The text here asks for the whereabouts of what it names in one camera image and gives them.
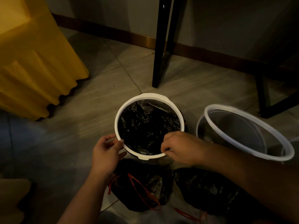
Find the person's left hand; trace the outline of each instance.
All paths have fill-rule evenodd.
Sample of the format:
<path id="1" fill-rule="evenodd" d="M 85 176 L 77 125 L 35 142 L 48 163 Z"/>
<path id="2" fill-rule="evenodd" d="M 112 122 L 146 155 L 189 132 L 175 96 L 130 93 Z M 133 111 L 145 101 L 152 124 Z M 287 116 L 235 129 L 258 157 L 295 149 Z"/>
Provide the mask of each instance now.
<path id="1" fill-rule="evenodd" d="M 123 140 L 114 139 L 107 142 L 108 140 L 115 138 L 115 134 L 103 136 L 99 139 L 95 145 L 92 154 L 92 169 L 90 174 L 94 177 L 103 177 L 109 181 L 112 176 L 118 161 L 125 157 L 127 152 L 118 152 L 123 148 Z"/>

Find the forearm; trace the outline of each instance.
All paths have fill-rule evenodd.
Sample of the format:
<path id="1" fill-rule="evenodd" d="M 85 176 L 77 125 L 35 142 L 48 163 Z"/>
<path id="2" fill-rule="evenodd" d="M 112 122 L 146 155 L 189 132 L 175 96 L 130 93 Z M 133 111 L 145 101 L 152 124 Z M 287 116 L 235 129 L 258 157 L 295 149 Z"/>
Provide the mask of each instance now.
<path id="1" fill-rule="evenodd" d="M 107 186 L 104 176 L 89 175 L 57 224 L 90 224 L 98 219 Z"/>
<path id="2" fill-rule="evenodd" d="M 224 175 L 282 218 L 299 223 L 299 174 L 281 163 L 214 145 L 201 164 Z"/>

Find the hand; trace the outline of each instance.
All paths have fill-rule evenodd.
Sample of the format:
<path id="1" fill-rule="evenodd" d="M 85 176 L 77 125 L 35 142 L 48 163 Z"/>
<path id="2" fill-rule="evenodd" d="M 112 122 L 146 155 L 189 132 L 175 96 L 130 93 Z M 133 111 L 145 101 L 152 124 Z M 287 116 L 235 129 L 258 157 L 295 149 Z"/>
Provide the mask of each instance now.
<path id="1" fill-rule="evenodd" d="M 114 139 L 115 134 L 103 136 L 95 145 L 92 154 L 92 169 L 90 175 L 94 177 L 103 177 L 105 181 L 109 181 L 118 161 L 125 157 L 127 152 L 118 152 L 123 148 L 123 140 Z"/>
<path id="2" fill-rule="evenodd" d="M 213 147 L 213 144 L 204 142 L 191 134 L 175 131 L 164 136 L 161 152 L 177 162 L 194 165 L 203 164 L 205 151 Z"/>

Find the finger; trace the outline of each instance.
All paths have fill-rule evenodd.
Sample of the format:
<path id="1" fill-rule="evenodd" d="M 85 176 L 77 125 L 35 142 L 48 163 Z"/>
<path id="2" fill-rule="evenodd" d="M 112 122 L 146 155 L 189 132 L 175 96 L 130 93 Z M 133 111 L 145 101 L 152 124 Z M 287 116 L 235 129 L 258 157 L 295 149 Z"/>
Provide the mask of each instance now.
<path id="1" fill-rule="evenodd" d="M 124 158 L 126 156 L 126 154 L 127 154 L 127 152 L 122 152 L 122 153 L 118 154 L 119 160 Z"/>
<path id="2" fill-rule="evenodd" d="M 114 139 L 114 140 L 112 140 L 112 141 L 106 142 L 105 146 L 106 146 L 106 148 L 111 148 L 112 146 L 114 146 L 114 144 L 115 144 L 116 142 L 118 142 L 118 140 L 117 140 L 117 139 Z"/>
<path id="3" fill-rule="evenodd" d="M 174 151 L 171 151 L 171 150 L 165 151 L 165 155 L 169 156 L 170 158 L 173 158 L 173 159 L 176 158 L 176 154 L 174 153 Z"/>
<path id="4" fill-rule="evenodd" d="M 167 140 L 167 139 L 169 139 L 170 137 L 176 135 L 176 134 L 177 134 L 177 131 L 167 133 L 167 134 L 164 136 L 164 141 Z"/>
<path id="5" fill-rule="evenodd" d="M 164 140 L 161 144 L 161 153 L 164 153 L 167 149 L 171 148 L 171 140 Z"/>
<path id="6" fill-rule="evenodd" d="M 105 136 L 103 136 L 99 139 L 99 141 L 97 142 L 97 145 L 105 144 L 107 140 L 110 140 L 110 139 L 115 138 L 115 137 L 116 137 L 116 135 L 114 133 L 109 134 L 109 135 L 105 135 Z"/>
<path id="7" fill-rule="evenodd" d="M 117 153 L 123 148 L 123 139 L 120 139 L 119 141 L 117 141 L 112 147 L 111 149 L 114 149 L 117 151 Z"/>

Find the person's right hand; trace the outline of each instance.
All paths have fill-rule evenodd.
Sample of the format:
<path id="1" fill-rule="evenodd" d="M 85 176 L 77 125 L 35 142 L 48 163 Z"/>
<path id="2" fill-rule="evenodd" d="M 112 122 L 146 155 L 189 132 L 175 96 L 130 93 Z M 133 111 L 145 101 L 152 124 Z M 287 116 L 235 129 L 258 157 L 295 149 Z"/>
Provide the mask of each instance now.
<path id="1" fill-rule="evenodd" d="M 211 147 L 213 144 L 204 142 L 191 134 L 175 131 L 164 136 L 161 152 L 177 162 L 194 165 L 203 164 L 204 154 Z"/>

